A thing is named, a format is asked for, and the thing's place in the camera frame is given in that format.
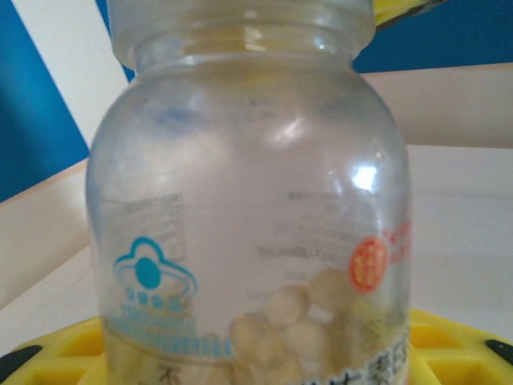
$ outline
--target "transparent bottle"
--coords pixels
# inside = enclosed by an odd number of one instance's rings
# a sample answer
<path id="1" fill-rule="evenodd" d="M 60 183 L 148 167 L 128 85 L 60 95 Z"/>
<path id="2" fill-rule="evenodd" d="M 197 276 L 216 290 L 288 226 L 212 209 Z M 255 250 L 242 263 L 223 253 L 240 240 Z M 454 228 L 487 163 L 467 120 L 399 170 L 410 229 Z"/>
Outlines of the transparent bottle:
<path id="1" fill-rule="evenodd" d="M 371 1 L 109 7 L 137 73 L 87 168 L 109 384 L 403 384 L 407 155 L 351 67 Z"/>

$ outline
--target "black plastic part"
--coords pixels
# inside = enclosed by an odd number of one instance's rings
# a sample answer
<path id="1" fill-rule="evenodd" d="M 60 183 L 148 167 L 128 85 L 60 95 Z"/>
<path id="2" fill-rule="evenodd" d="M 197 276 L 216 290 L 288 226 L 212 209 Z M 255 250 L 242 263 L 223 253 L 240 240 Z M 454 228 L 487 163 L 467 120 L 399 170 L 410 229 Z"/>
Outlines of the black plastic part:
<path id="1" fill-rule="evenodd" d="M 4 355 L 0 358 L 0 383 L 3 383 L 7 377 L 12 375 L 29 359 L 34 357 L 42 346 L 32 345 L 24 347 L 18 351 L 12 351 L 8 355 Z"/>
<path id="2" fill-rule="evenodd" d="M 497 355 L 510 365 L 513 365 L 513 346 L 496 339 L 488 339 L 485 345 L 492 349 Z"/>

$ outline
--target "white surface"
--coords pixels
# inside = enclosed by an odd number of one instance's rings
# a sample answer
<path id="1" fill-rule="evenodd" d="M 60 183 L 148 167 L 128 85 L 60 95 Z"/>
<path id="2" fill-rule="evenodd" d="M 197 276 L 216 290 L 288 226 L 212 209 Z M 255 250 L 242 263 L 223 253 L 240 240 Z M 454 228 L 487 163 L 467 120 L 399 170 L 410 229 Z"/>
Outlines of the white surface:
<path id="1" fill-rule="evenodd" d="M 13 4 L 91 144 L 103 114 L 127 86 L 95 2 L 13 0 Z"/>
<path id="2" fill-rule="evenodd" d="M 410 147 L 412 306 L 513 340 L 513 150 Z M 0 310 L 0 354 L 97 313 L 87 249 Z"/>
<path id="3" fill-rule="evenodd" d="M 513 63 L 366 75 L 408 144 L 513 148 Z"/>
<path id="4" fill-rule="evenodd" d="M 90 144 L 103 114 L 127 86 L 95 2 L 13 4 Z M 75 165 L 0 206 L 0 308 L 88 243 L 83 170 Z"/>

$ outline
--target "blue logo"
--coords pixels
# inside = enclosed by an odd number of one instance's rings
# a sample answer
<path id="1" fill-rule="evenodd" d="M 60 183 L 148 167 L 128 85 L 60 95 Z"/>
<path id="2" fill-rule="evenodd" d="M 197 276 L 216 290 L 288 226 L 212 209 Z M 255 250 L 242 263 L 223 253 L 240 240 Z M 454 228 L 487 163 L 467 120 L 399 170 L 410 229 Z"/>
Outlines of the blue logo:
<path id="1" fill-rule="evenodd" d="M 121 281 L 127 280 L 127 271 L 132 271 L 137 282 L 146 290 L 157 289 L 163 280 L 180 283 L 180 296 L 192 298 L 198 290 L 194 274 L 183 266 L 169 261 L 160 246 L 148 237 L 136 238 L 130 253 L 119 257 L 114 264 L 114 273 Z"/>

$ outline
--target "bottle neck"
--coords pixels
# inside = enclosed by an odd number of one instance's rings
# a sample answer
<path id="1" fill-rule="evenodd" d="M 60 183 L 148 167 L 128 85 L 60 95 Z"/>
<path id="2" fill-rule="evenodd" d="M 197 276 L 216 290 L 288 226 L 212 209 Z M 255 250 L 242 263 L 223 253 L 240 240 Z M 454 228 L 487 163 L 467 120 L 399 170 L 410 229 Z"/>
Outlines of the bottle neck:
<path id="1" fill-rule="evenodd" d="M 370 0 L 175 0 L 173 6 L 146 2 L 159 5 L 151 14 L 138 12 L 137 24 L 113 28 L 112 35 L 120 61 L 140 74 L 276 57 L 294 62 L 324 56 L 350 63 L 374 35 Z M 111 18 L 115 15 L 114 7 Z"/>

